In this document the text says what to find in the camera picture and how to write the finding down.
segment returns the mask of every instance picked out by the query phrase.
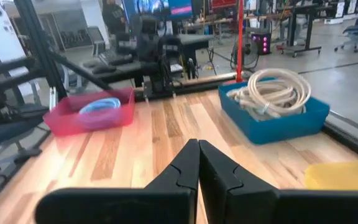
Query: black chair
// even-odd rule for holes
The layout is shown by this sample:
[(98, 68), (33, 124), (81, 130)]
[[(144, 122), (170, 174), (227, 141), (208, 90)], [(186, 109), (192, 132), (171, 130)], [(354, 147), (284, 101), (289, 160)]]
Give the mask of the black chair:
[[(9, 62), (1, 63), (0, 68), (9, 67)], [(0, 73), (0, 81), (3, 81), (10, 77), (9, 70), (3, 71)], [(0, 99), (5, 101), (6, 105), (15, 107), (20, 112), (25, 111), (36, 111), (33, 113), (34, 116), (29, 117), (23, 121), (7, 123), (0, 125), (0, 154), (4, 152), (11, 144), (17, 146), (17, 154), (10, 156), (8, 158), (0, 160), (0, 165), (8, 164), (9, 170), (1, 170), (0, 167), (0, 176), (7, 178), (11, 174), (11, 168), (16, 169), (20, 167), (28, 158), (33, 156), (38, 156), (41, 153), (41, 150), (38, 147), (32, 149), (25, 149), (20, 144), (20, 140), (32, 134), (33, 130), (43, 122), (42, 116), (48, 111), (48, 107), (42, 106), (38, 97), (37, 89), (35, 83), (31, 83), (32, 91), (34, 94), (35, 103), (26, 103), (23, 99), (20, 89), (18, 86), (14, 86), (6, 91), (0, 92)]]

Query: black desk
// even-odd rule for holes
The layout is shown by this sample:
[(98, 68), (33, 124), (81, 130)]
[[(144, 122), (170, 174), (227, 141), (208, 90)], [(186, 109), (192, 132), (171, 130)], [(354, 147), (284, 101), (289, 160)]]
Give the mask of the black desk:
[[(180, 34), (183, 44), (183, 51), (186, 59), (192, 58), (195, 65), (197, 63), (196, 50), (207, 49), (209, 41), (213, 35)], [(135, 86), (142, 86), (143, 76), (153, 75), (158, 72), (158, 64), (155, 62), (134, 61), (125, 65), (117, 66), (117, 70), (111, 73), (102, 73), (94, 75), (105, 83), (114, 83), (128, 79), (135, 80)]]
[[(282, 54), (284, 54), (284, 50), (289, 50), (293, 52), (292, 57), (296, 57), (298, 53), (306, 52), (310, 50), (318, 50), (320, 54), (321, 46), (318, 47), (310, 47), (310, 40), (311, 40), (311, 31), (313, 29), (313, 21), (315, 19), (316, 13), (325, 9), (330, 9), (332, 6), (328, 7), (321, 7), (318, 4), (312, 4), (307, 6), (293, 6), (293, 7), (286, 7), (286, 8), (277, 8), (278, 11), (282, 10), (291, 10), (292, 15), (290, 17), (290, 25), (288, 26), (288, 40), (287, 46), (283, 47)], [(308, 31), (306, 33), (306, 43), (305, 46), (294, 45), (295, 41), (295, 29), (296, 29), (296, 16), (298, 14), (306, 14), (309, 16), (308, 21)]]

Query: wood grain surface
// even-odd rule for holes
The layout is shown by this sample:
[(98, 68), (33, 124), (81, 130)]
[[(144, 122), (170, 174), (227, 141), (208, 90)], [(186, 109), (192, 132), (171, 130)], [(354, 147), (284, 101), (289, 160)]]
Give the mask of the wood grain surface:
[[(129, 126), (48, 138), (43, 153), (30, 159), (0, 193), (0, 223), (35, 223), (38, 200), (55, 189), (144, 187), (190, 138), (209, 141), (281, 189), (303, 188), (310, 164), (358, 159), (323, 133), (255, 146), (222, 111), (216, 91), (138, 103)], [(197, 223), (207, 223), (201, 192)]]

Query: black bar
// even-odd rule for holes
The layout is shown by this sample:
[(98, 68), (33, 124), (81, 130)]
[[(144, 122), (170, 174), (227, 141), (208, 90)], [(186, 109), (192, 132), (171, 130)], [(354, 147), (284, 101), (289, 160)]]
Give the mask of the black bar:
[(7, 77), (5, 80), (0, 80), (0, 90), (8, 90), (20, 84), (27, 83), (31, 80), (42, 77), (45, 77), (45, 74), (41, 70), (30, 70), (26, 74)]
[(295, 8), (292, 9), (292, 16), (290, 17), (290, 21), (288, 23), (288, 34), (287, 34), (287, 46), (293, 46), (295, 41), (295, 31), (296, 31), (296, 13)]
[(317, 11), (315, 11), (314, 9), (311, 9), (311, 13), (309, 13), (308, 30), (306, 33), (306, 43), (305, 43), (306, 50), (308, 50), (310, 48), (311, 30), (313, 29), (314, 14), (316, 12)]
[[(201, 83), (192, 83), (192, 84), (185, 84), (180, 86), (175, 86), (174, 93), (178, 95), (184, 95), (189, 93), (197, 93), (202, 91), (208, 91), (208, 90), (215, 90), (218, 88), (219, 85), (222, 85), (224, 82), (235, 80), (236, 76), (233, 75), (232, 77), (224, 77), (222, 79), (217, 80), (210, 80), (207, 82), (201, 82)], [(164, 93), (156, 93), (150, 96), (147, 96), (149, 100), (161, 100), (166, 98), (171, 98), (173, 95), (173, 92), (166, 91)], [(135, 91), (135, 102), (143, 102), (145, 101), (144, 98), (144, 92), (141, 91)]]
[(321, 50), (321, 47), (304, 47), (303, 49), (300, 50), (293, 50), (294, 53), (301, 53), (301, 52), (307, 52), (307, 51), (311, 51), (311, 50)]
[(358, 138), (326, 121), (323, 132), (358, 154)]
[(94, 77), (92, 74), (88, 73), (86, 70), (82, 69), (81, 67), (77, 66), (76, 64), (70, 62), (65, 57), (55, 53), (49, 52), (50, 56), (58, 63), (66, 66), (68, 69), (71, 69), (73, 72), (77, 73), (79, 76), (93, 82), (98, 87), (102, 88), (103, 90), (112, 90), (112, 88), (107, 85), (102, 80)]
[(34, 6), (31, 0), (14, 0), (14, 3), (29, 33), (30, 45), (34, 54), (38, 58), (40, 66), (47, 76), (48, 85), (50, 87), (56, 87), (58, 98), (61, 100), (67, 96), (66, 90), (58, 75), (59, 72), (54, 61), (48, 55), (49, 49), (46, 36), (42, 31)]
[(22, 58), (15, 58), (13, 60), (7, 62), (0, 62), (0, 73), (6, 73), (10, 70), (26, 67), (30, 69), (35, 65), (35, 58), (33, 57), (22, 57)]

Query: white cable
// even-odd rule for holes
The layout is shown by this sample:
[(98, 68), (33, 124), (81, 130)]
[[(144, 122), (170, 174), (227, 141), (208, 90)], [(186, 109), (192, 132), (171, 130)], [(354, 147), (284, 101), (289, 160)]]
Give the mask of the white cable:
[[(264, 78), (274, 79), (260, 82)], [(259, 70), (247, 86), (227, 93), (257, 121), (304, 113), (310, 95), (310, 84), (302, 76), (281, 68)]]

